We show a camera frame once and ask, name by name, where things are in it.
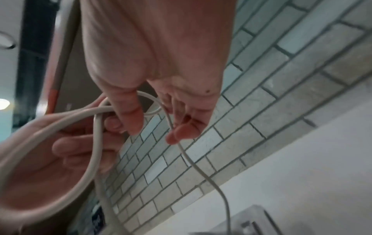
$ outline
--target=skin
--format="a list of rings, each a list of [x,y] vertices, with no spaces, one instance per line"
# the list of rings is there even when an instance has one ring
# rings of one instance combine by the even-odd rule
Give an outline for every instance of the skin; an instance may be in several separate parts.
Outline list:
[[[98,106],[103,98],[99,97],[86,108]],[[2,158],[27,138],[32,138],[33,133],[72,112],[46,115],[17,130],[0,144],[0,164]],[[31,209],[66,194],[79,181],[89,163],[93,145],[92,124],[93,118],[79,121],[33,149],[17,166],[0,203],[16,209]],[[103,135],[101,173],[112,168],[124,143],[122,135],[111,127],[107,119],[105,128],[109,131]]]
[[[198,137],[220,95],[235,1],[84,0],[81,9],[87,68],[114,106],[112,121],[141,130],[136,90],[148,81],[174,114],[167,142]]]

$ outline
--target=brick wall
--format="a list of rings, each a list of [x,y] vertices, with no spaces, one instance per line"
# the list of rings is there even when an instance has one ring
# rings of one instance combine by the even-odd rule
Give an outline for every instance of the brick wall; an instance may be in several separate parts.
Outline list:
[[[238,1],[221,97],[203,135],[182,142],[193,161],[221,185],[371,99],[371,11],[372,0]],[[163,113],[145,123],[106,180],[136,235],[213,190],[165,143]]]

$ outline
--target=white ceiling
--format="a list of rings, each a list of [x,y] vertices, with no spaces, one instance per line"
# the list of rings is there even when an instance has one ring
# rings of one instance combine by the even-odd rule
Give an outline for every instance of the white ceiling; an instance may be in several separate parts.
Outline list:
[[[0,31],[7,32],[19,43],[24,0],[0,0]],[[0,142],[12,130],[14,94],[16,91],[19,47],[0,50],[0,98],[7,99],[11,107],[0,110]]]

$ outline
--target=thick cable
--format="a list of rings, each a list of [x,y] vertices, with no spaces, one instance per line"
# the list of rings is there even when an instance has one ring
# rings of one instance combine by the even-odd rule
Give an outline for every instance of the thick cable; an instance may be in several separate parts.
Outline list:
[[[162,103],[155,98],[154,96],[138,91],[138,95],[144,96],[159,105],[159,108],[152,111],[145,113],[145,117],[151,117],[158,114],[164,106]],[[107,98],[103,100],[100,105],[96,108],[89,108],[85,110],[76,110],[71,111],[71,115],[56,121],[49,126],[43,128],[42,130],[37,131],[33,135],[31,135],[26,141],[18,145],[10,154],[5,156],[3,161],[0,163],[0,194],[4,191],[6,186],[6,182],[8,181],[11,173],[15,169],[15,167],[19,164],[19,162],[27,156],[27,154],[33,150],[38,144],[42,141],[47,139],[49,136],[54,134],[55,132],[73,124],[79,120],[87,118],[89,116],[95,116],[93,122],[93,149],[92,149],[92,157],[88,164],[86,171],[84,172],[83,176],[80,178],[79,182],[65,195],[56,199],[54,202],[30,210],[13,210],[10,208],[5,208],[0,206],[0,224],[8,225],[10,228],[17,229],[22,226],[27,226],[36,222],[40,222],[57,212],[64,209],[70,203],[72,203],[84,190],[92,180],[95,183],[95,190],[98,199],[101,202],[102,209],[104,211],[105,216],[108,218],[110,225],[114,228],[114,231],[120,235],[130,235],[129,233],[121,224],[117,216],[115,215],[112,205],[107,198],[104,190],[104,186],[102,184],[102,180],[98,175],[97,171],[100,165],[101,156],[102,156],[102,149],[103,149],[103,120],[102,114],[106,112],[112,112],[113,108],[108,105]],[[169,127],[173,130],[173,125],[171,118],[167,112],[165,112],[165,118],[167,119]],[[186,160],[191,164],[195,170],[201,174],[221,195],[223,202],[225,204],[226,210],[226,222],[227,222],[227,234],[231,235],[231,221],[230,221],[230,210],[229,210],[229,203],[227,201],[226,196],[222,192],[222,190],[218,187],[218,185],[208,176],[206,175],[187,155],[183,147],[178,143],[178,148],[180,149],[183,156]]]

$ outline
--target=ceiling light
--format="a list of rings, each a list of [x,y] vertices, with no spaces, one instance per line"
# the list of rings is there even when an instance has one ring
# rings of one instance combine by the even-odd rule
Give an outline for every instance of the ceiling light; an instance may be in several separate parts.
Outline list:
[[[9,50],[16,47],[15,39],[6,32],[0,31],[0,49]]]
[[[6,109],[10,105],[9,100],[0,99],[0,110]]]

